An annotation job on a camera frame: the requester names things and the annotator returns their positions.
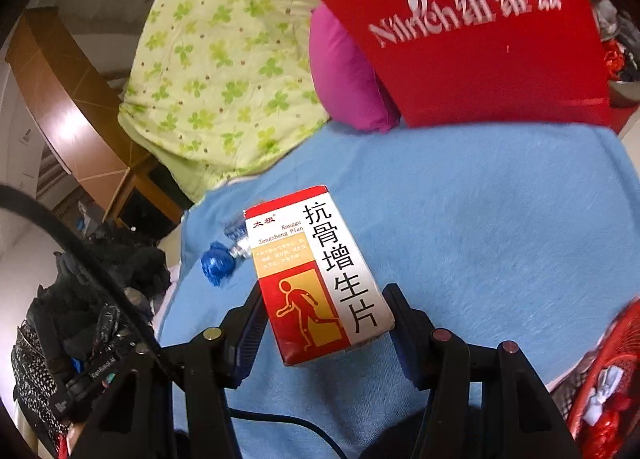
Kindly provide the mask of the red white medicine box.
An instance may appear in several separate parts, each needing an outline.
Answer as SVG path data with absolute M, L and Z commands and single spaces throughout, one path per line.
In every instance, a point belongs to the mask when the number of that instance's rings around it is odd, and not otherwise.
M 394 315 L 326 186 L 244 211 L 262 298 L 283 364 L 365 345 Z

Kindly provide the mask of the black clothes pile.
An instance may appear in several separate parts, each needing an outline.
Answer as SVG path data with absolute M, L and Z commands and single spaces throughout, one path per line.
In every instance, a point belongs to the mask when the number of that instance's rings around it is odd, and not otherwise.
M 85 247 L 112 277 L 122 293 L 140 293 L 136 305 L 141 318 L 152 319 L 151 303 L 163 297 L 170 285 L 166 255 L 157 243 L 113 222 L 101 224 L 82 239 Z M 27 311 L 27 323 L 35 330 L 49 372 L 61 367 L 62 359 L 55 351 L 55 335 L 51 315 L 56 303 L 110 303 L 113 298 L 91 278 L 77 257 L 68 252 L 55 253 L 56 279 L 51 286 L 39 287 Z

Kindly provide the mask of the crumpled blue plastic bag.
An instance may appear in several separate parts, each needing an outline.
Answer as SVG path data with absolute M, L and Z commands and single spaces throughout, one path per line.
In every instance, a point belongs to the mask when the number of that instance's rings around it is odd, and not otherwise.
M 201 256 L 201 268 L 209 283 L 219 287 L 235 270 L 235 258 L 222 243 L 212 242 Z

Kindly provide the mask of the crumpled silver foil wrapper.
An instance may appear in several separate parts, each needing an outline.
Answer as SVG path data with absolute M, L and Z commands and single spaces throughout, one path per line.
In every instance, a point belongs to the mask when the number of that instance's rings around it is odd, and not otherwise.
M 235 259 L 250 258 L 250 238 L 247 235 L 247 228 L 243 216 L 239 216 L 224 225 L 224 236 L 231 241 L 230 254 Z

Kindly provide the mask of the blue blanket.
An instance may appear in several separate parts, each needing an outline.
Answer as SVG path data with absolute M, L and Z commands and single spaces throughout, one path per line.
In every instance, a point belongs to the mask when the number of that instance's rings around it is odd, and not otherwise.
M 160 329 L 179 344 L 241 305 L 256 276 L 222 285 L 202 254 L 248 207 L 328 187 L 375 280 L 466 342 L 512 340 L 544 382 L 570 370 L 639 292 L 639 179 L 617 136 L 578 124 L 399 127 L 330 123 L 255 179 L 209 192 L 181 224 L 181 271 Z M 229 404 L 298 416 L 239 421 L 247 458 L 405 458 L 426 403 L 390 338 L 288 367 L 271 333 Z

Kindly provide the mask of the green clover quilt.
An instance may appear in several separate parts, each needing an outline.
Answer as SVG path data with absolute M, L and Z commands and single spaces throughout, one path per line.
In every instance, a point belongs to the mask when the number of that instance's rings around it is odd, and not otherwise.
M 308 43 L 318 0 L 155 0 L 118 120 L 199 201 L 328 121 Z

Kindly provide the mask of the magenta pillow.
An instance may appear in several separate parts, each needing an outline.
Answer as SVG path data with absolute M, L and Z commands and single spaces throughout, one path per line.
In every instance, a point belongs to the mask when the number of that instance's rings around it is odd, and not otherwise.
M 309 65 L 314 89 L 332 120 L 361 132 L 388 132 L 400 112 L 346 28 L 320 4 L 311 13 Z

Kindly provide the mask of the red paper bag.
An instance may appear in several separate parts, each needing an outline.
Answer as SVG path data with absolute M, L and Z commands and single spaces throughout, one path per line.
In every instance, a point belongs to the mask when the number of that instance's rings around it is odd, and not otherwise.
M 589 0 L 320 1 L 410 127 L 611 122 Z

